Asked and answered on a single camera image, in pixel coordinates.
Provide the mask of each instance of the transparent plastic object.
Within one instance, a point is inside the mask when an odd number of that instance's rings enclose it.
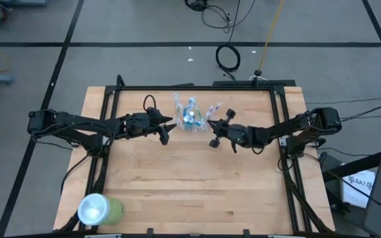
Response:
[[[207,120],[210,120],[214,113],[220,108],[220,102],[216,106],[211,106],[207,111],[206,116],[203,117],[201,111],[196,103],[196,98],[191,97],[188,104],[183,106],[179,100],[179,93],[174,93],[175,98],[175,122],[178,127],[190,132],[207,131],[209,129]]]

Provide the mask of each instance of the can lid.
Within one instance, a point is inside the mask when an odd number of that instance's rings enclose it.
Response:
[[[100,225],[110,213],[110,202],[102,194],[90,194],[80,202],[77,215],[85,225]]]

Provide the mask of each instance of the gray floor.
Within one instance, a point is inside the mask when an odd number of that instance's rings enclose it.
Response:
[[[63,42],[77,0],[48,1],[46,8],[16,8],[0,30],[0,42]],[[211,0],[233,15],[233,0]],[[279,1],[257,0],[236,27],[233,41],[264,41]],[[381,26],[381,0],[369,1]],[[251,4],[242,1],[240,17]],[[222,24],[207,13],[212,24]],[[178,0],[85,0],[72,42],[219,42],[228,35],[204,26],[200,13]],[[361,0],[286,1],[275,42],[380,42]],[[28,135],[27,113],[38,110],[61,48],[0,48],[13,64],[15,82],[0,85],[0,218],[14,183]],[[238,48],[242,63],[234,73],[247,80],[263,49]],[[228,80],[216,65],[216,47],[69,48],[50,108],[79,114],[88,86],[111,85],[121,74],[127,85],[211,85]],[[225,65],[234,56],[222,52]],[[381,48],[269,48],[263,76],[295,79],[307,102],[381,97]],[[338,104],[350,116],[381,101]],[[326,144],[347,153],[381,150],[381,118],[352,120]],[[344,162],[353,161],[330,151]],[[6,235],[50,232],[60,199],[69,152],[37,145]],[[358,233],[336,218],[339,231]]]

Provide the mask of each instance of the wooden table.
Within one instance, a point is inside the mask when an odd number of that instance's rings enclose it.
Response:
[[[82,116],[99,118],[104,87],[89,87]],[[300,87],[286,87],[290,117],[306,111]],[[152,94],[157,108],[173,116],[172,91],[121,91],[117,116],[141,112],[142,101]],[[263,91],[179,91],[185,104],[196,96],[199,108],[223,102],[217,118],[225,118],[232,108],[232,123],[269,127],[274,124],[271,100]],[[280,119],[282,111],[277,97]],[[123,220],[115,226],[100,226],[100,233],[292,234],[283,175],[277,168],[280,157],[277,141],[255,155],[250,149],[221,140],[219,148],[208,146],[212,132],[186,132],[175,128],[167,146],[158,136],[117,140],[111,147],[104,194],[122,200]],[[306,153],[316,155],[314,149]],[[73,150],[69,167],[85,155]],[[77,168],[66,180],[54,228],[60,228],[76,211],[87,183],[91,160]],[[334,229],[319,163],[300,159],[306,199],[317,215]],[[300,207],[295,200],[300,229],[304,230]]]

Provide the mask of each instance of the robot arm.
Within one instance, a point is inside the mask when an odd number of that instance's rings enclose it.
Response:
[[[235,114],[232,109],[229,109],[226,120],[208,121],[216,134],[216,138],[210,142],[211,147],[217,148],[220,138],[227,138],[231,141],[235,153],[237,152],[236,145],[243,148],[263,149],[276,138],[302,131],[297,136],[287,137],[286,144],[289,151],[303,151],[307,143],[316,140],[319,136],[335,134],[342,129],[339,115],[334,108],[316,108],[269,128],[229,125]]]
[[[102,157],[114,139],[132,139],[150,134],[159,134],[159,140],[167,145],[169,134],[176,124],[165,125],[172,118],[163,116],[156,108],[133,113],[119,118],[97,120],[54,110],[39,110],[29,113],[27,132],[36,138],[56,136],[69,143],[82,145],[92,156]],[[77,130],[96,132],[84,134]]]

